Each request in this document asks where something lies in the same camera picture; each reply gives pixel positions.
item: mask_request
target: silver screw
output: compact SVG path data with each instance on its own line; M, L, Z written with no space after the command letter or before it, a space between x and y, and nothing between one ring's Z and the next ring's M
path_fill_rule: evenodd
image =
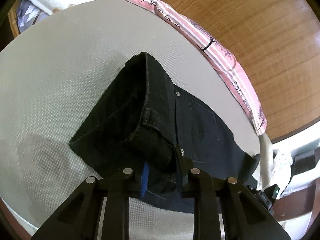
M133 170L131 169L131 168L125 168L124 170L123 170L123 173L124 174L131 174L133 172Z
M237 179L234 178L234 177L230 177L230 178L228 178L228 182L229 182L230 184L236 184L236 183L237 183Z
M191 173L197 175L200 173L200 170L198 168L192 168Z
M94 183L96 180L95 177L87 177L87 179L85 180L86 183L91 184Z

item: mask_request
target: white fabric with dots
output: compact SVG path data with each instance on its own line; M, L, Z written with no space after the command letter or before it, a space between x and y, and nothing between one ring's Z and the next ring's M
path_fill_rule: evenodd
M36 227L88 176L68 141L133 55L146 51L208 104L250 155L259 140L206 59L157 16L97 0L31 26L0 53L0 196ZM130 200L131 239L192 239L193 215Z

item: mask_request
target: pink striped fabric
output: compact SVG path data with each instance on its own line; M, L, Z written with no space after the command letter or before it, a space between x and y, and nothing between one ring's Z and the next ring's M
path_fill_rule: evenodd
M267 128L267 120L256 92L235 56L223 47L210 33L191 19L178 14L160 0L127 0L169 23L188 39L208 60L220 78L242 106L257 135Z

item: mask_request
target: black denim fabric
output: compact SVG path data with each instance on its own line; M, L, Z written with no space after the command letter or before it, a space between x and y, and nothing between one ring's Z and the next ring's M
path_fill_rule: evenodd
M176 190L172 153L177 143L211 176L249 179L256 186L251 175L257 162L238 147L227 125L142 52L125 64L69 145L102 177L127 167L141 174L147 161L148 189L142 200L193 213L193 200L181 199Z

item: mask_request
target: wooden floor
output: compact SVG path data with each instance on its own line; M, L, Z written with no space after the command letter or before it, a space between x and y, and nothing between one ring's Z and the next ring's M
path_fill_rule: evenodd
M271 139L320 116L320 23L305 0L163 0L241 63Z

